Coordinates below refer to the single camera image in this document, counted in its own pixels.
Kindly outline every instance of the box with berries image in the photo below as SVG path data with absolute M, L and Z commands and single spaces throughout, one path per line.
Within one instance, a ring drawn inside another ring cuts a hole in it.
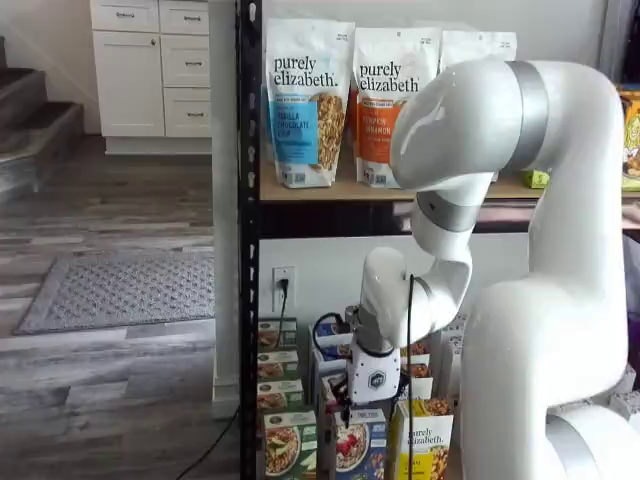
M 331 480 L 383 480 L 387 420 L 382 409 L 352 410 L 349 421 L 333 415 Z

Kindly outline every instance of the wooden shelf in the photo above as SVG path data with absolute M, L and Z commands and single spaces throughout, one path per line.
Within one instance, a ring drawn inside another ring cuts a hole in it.
M 543 190 L 527 188 L 519 176 L 502 175 L 489 188 L 487 200 L 537 200 Z M 329 188 L 286 188 L 278 183 L 275 166 L 263 162 L 260 170 L 260 200 L 263 202 L 378 202 L 411 201 L 415 192 L 371 188 L 356 181 L 351 158 L 341 159 L 336 182 Z M 624 199 L 640 199 L 640 192 L 623 192 Z

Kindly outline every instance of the cereal box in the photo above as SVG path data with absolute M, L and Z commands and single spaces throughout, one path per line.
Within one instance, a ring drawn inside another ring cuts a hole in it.
M 281 350 L 258 354 L 258 379 L 293 380 L 299 378 L 298 352 Z
M 409 477 L 409 440 L 413 443 L 413 478 L 444 480 L 449 457 L 453 412 L 446 400 L 413 400 L 413 434 L 409 435 L 409 402 L 398 403 L 389 433 L 388 480 Z
M 304 391 L 300 380 L 258 382 L 258 410 L 297 407 L 303 404 Z
M 438 396 L 452 400 L 454 404 L 457 404 L 460 399 L 462 373 L 462 337 L 454 336 L 449 339 L 442 356 L 440 373 Z
M 640 190 L 640 91 L 620 92 L 624 110 L 624 157 L 622 189 Z
M 318 443 L 313 410 L 299 408 L 265 415 L 263 425 L 266 477 L 314 480 Z
M 616 393 L 609 408 L 619 413 L 640 434 L 640 392 Z
M 331 345 L 322 347 L 325 353 L 313 348 L 312 379 L 309 382 L 309 398 L 314 405 L 318 405 L 321 391 L 320 377 L 329 373 L 339 373 L 347 369 L 347 359 L 351 353 L 350 344 Z
M 402 372 L 407 374 L 407 364 L 402 365 Z M 428 400 L 431 398 L 433 391 L 433 378 L 429 376 L 429 368 L 424 363 L 411 363 L 411 398 L 420 398 Z M 409 398 L 409 388 L 398 396 L 400 400 Z
M 387 420 L 380 409 L 353 410 L 349 426 L 333 416 L 332 480 L 383 480 L 387 454 Z
M 466 322 L 467 316 L 464 313 L 458 313 L 449 325 L 427 337 L 430 352 L 429 368 L 431 369 L 431 376 L 433 377 L 436 388 L 434 394 L 439 393 L 437 389 L 440 384 L 444 348 L 449 342 L 449 338 L 463 335 Z
M 258 351 L 295 348 L 298 340 L 298 329 L 295 318 L 261 320 L 258 323 Z

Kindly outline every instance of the wooden floor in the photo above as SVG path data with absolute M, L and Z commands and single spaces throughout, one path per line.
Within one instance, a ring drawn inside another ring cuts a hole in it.
M 0 479 L 172 480 L 224 427 L 212 321 L 12 336 L 56 255 L 212 248 L 208 158 L 103 149 L 0 206 Z M 187 478 L 236 478 L 237 438 Z

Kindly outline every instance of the kitchen cabinet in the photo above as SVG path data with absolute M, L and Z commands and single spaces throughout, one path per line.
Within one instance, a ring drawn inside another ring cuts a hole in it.
M 90 1 L 107 153 L 211 151 L 207 2 Z
M 94 32 L 102 135 L 163 136 L 160 36 Z

